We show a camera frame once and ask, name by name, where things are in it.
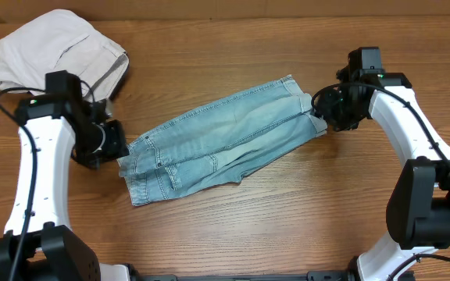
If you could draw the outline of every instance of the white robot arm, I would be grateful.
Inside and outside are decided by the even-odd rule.
[[[421,111],[407,78],[384,71],[378,48],[350,52],[337,78],[341,84],[314,96],[316,114],[336,131],[356,129],[366,117],[376,120],[403,168],[387,206],[388,231],[350,269],[361,281],[397,280],[414,264],[406,263],[411,257],[450,246],[450,147]],[[432,198],[435,187],[448,196]]]
[[[95,253],[70,227],[70,158],[96,168],[101,162],[128,153],[122,126],[116,120],[107,121],[107,101],[83,101],[80,83],[77,76],[66,71],[49,73],[46,94],[23,99],[16,110],[15,119],[21,126],[20,173],[13,210],[0,238],[0,280],[138,280],[138,273],[130,265],[99,263]],[[35,152],[23,126],[34,140]],[[24,229],[34,153],[34,199],[28,227]],[[26,261],[35,251],[43,251],[46,259]]]

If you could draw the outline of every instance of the denim shorts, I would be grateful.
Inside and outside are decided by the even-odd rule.
[[[133,205],[175,199],[242,178],[327,124],[291,76],[198,107],[142,134],[119,159]]]

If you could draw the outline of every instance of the wood grain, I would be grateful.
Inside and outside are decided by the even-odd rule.
[[[86,20],[447,16],[450,0],[0,0],[0,23],[25,23],[53,9],[69,9]]]
[[[293,74],[314,93],[335,82],[349,51],[376,45],[390,72],[412,82],[450,144],[450,16],[291,20],[98,22],[130,56],[115,100],[129,140],[199,105]],[[0,25],[0,38],[18,25]],[[7,97],[7,106],[18,96]],[[0,113],[0,236],[15,195],[16,127]],[[174,201],[132,207],[116,163],[70,166],[72,227],[105,263],[179,276],[344,269],[386,231],[384,211],[401,171],[382,130],[329,133],[244,179]],[[450,255],[450,249],[440,251]],[[450,280],[425,261],[419,280]]]

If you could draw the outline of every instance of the black cable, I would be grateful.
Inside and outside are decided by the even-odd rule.
[[[91,95],[91,101],[93,101],[93,103],[95,103],[95,96],[93,95],[93,90],[90,87],[90,84],[88,84],[88,82],[82,80],[81,81],[82,84],[86,85],[86,87],[88,88],[88,91],[86,93],[86,95],[84,96],[85,98],[90,94]]]
[[[312,98],[312,101],[311,101],[312,107],[315,110],[317,110],[317,107],[316,107],[314,101],[323,92],[328,91],[328,90],[332,90],[332,89],[334,89],[336,87],[342,88],[342,87],[353,87],[353,86],[368,87],[368,88],[371,88],[371,89],[383,92],[384,94],[392,96],[394,99],[396,99],[397,101],[402,103],[404,105],[404,107],[406,107],[412,113],[412,115],[416,118],[416,120],[418,121],[421,129],[423,130],[423,132],[427,136],[428,141],[431,143],[431,147],[435,150],[435,152],[437,152],[438,156],[442,159],[443,163],[448,167],[449,172],[450,172],[450,161],[444,155],[442,150],[438,147],[438,143],[435,142],[434,138],[432,137],[430,131],[427,128],[427,125],[421,119],[421,116],[418,114],[418,112],[413,108],[413,106],[408,101],[405,101],[403,98],[401,98],[398,95],[390,92],[389,90],[386,90],[386,89],[384,89],[382,87],[374,86],[374,85],[371,85],[371,84],[356,83],[356,82],[355,83],[352,82],[352,83],[334,84],[334,85],[331,85],[331,86],[327,86],[327,87],[323,88],[322,90],[318,91],[316,94],[314,94],[314,96]]]
[[[395,100],[397,100],[400,103],[402,103],[404,105],[404,107],[406,107],[412,113],[412,115],[416,118],[416,120],[418,121],[419,125],[421,126],[421,129],[423,130],[423,132],[427,136],[428,141],[431,143],[432,148],[435,150],[435,152],[437,152],[438,156],[442,159],[443,163],[448,167],[449,172],[450,172],[450,161],[447,159],[447,157],[444,155],[444,153],[438,147],[438,143],[435,142],[434,138],[432,137],[430,131],[427,128],[427,125],[421,119],[421,116],[418,114],[418,112],[411,106],[411,104],[408,101],[405,101],[403,98],[399,97],[398,95],[396,95],[396,94],[394,94],[394,93],[392,93],[392,92],[390,92],[390,91],[388,91],[388,90],[386,90],[386,89],[384,89],[382,87],[374,86],[374,85],[371,85],[371,84],[364,84],[364,83],[334,84],[334,85],[327,86],[327,87],[323,88],[322,90],[318,91],[316,94],[313,95],[313,98],[312,98],[312,101],[311,101],[312,107],[317,111],[317,107],[316,107],[314,101],[323,92],[326,92],[328,90],[333,90],[336,87],[338,89],[340,89],[342,87],[352,87],[352,86],[360,86],[360,87],[372,88],[374,90],[377,90],[377,91],[380,91],[380,92],[382,92],[384,94],[392,96]],[[407,267],[411,262],[419,261],[420,258],[434,258],[434,259],[437,259],[437,260],[450,262],[450,258],[449,257],[441,256],[441,255],[438,255],[438,254],[414,254],[411,258],[408,258],[403,263],[401,263],[400,266],[397,267],[388,276],[387,281],[392,281],[395,278],[395,276],[400,271],[402,271],[405,267]]]
[[[0,91],[0,98],[2,95],[9,93],[10,91],[40,91],[45,92],[41,89],[35,89],[35,88],[29,88],[29,87],[12,87],[5,90]],[[23,240],[27,234],[27,231],[29,230],[29,223],[30,223],[30,217],[32,214],[32,201],[34,200],[34,191],[36,189],[36,176],[38,175],[38,150],[36,149],[36,143],[34,142],[34,139],[32,137],[32,134],[29,132],[29,130],[19,124],[16,117],[8,112],[0,102],[0,109],[3,113],[5,113],[6,116],[8,116],[13,122],[15,122],[20,128],[22,128],[23,132],[27,135],[30,142],[30,151],[32,152],[32,173],[30,175],[30,188],[29,188],[29,197],[27,198],[27,209],[24,212],[24,219],[23,219],[23,226],[22,226],[22,232],[20,234],[20,240],[18,245],[16,246],[16,253],[15,253],[15,259],[12,263],[12,268],[9,272],[9,281],[13,281],[15,279],[16,270],[19,266],[21,255],[22,255],[22,249],[23,249]]]
[[[387,281],[393,281],[393,279],[397,276],[397,274],[402,271],[405,267],[407,267],[413,261],[420,261],[421,258],[433,258],[441,261],[450,262],[449,257],[441,256],[438,254],[414,254],[411,258],[408,258],[406,261],[400,264],[387,278]]]
[[[88,88],[88,91],[84,97],[86,98],[89,94],[91,95],[91,101],[92,101],[92,103],[91,103],[91,118],[93,120],[95,120],[97,117],[96,116],[96,108],[95,108],[95,95],[93,94],[93,90],[91,89],[90,84],[88,84],[88,82],[82,80],[81,83],[86,85],[86,87]]]

